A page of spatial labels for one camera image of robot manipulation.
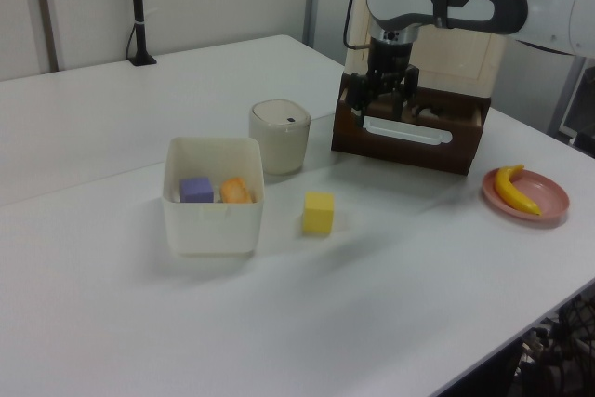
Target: white container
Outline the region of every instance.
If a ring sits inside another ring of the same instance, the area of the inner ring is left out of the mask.
[[[289,174],[301,168],[306,155],[310,114],[287,99],[271,99],[250,111],[250,137],[258,141],[267,174]]]
[[[179,201],[179,181],[208,177],[213,204]],[[242,177],[253,204],[223,204],[219,186]],[[181,255],[250,254],[258,243],[264,179],[258,143],[253,139],[177,138],[169,144],[162,203],[167,242]]]

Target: purple cube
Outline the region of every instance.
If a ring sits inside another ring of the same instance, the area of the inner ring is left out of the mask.
[[[182,203],[210,203],[214,201],[213,187],[207,177],[179,181],[179,198]]]

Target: yellow cube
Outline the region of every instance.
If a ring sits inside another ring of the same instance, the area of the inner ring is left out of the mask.
[[[335,198],[329,192],[306,192],[302,230],[330,233],[333,228]]]

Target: cup lid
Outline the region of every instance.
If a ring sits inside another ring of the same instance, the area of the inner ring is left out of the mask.
[[[252,108],[252,113],[268,125],[304,126],[310,122],[310,114],[288,99],[270,99]]]

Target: orange object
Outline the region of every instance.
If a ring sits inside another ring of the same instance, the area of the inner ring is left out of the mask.
[[[221,200],[225,204],[251,204],[252,197],[245,186],[244,179],[234,177],[221,184]]]

